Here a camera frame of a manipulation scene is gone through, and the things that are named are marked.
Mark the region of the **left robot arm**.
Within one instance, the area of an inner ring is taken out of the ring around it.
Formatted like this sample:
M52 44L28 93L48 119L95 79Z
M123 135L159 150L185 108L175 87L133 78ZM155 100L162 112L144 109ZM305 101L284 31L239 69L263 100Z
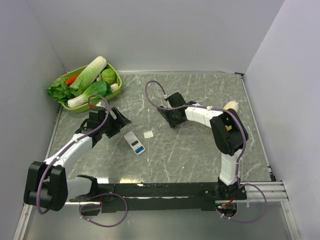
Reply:
M99 195L99 184L95 177L78 175L68 180L68 172L75 163L103 137L118 134L131 123L116 107L112 107L114 116L104 107L95 106L75 131L72 139L57 153L43 162L34 161L28 168L23 202L44 209L59 211L65 202L84 197L87 201L95 200Z

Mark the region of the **white battery cover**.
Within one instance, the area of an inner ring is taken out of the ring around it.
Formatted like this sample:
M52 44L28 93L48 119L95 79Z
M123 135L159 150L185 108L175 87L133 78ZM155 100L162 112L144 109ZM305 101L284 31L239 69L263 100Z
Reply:
M149 139L149 138L152 138L154 136L154 134L153 134L152 130L148 130L143 133L143 136L145 139Z

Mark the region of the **black remote control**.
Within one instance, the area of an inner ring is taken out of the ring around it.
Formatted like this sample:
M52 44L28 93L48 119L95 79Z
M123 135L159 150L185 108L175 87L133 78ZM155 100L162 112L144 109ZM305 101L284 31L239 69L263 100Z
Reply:
M170 128L174 128L179 125L179 123L177 123L174 119L169 118L167 121L169 123Z

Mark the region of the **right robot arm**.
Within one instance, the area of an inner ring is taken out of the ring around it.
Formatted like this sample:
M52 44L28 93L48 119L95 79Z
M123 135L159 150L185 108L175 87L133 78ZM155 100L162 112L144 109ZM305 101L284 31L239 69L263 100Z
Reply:
M161 105L157 110L171 128L190 121L211 129L215 145L221 152L218 193L223 199L230 199L240 186L240 160L249 139L237 114L238 103L228 109L213 108L194 101L186 102L178 92L165 100L170 107Z

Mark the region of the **white red remote control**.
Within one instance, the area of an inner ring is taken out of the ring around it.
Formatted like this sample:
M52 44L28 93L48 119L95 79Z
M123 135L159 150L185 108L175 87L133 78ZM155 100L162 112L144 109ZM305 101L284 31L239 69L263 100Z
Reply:
M126 140L126 142L129 144L129 146L137 156L145 152L146 150L145 147L132 131L126 133L124 135L124 139Z

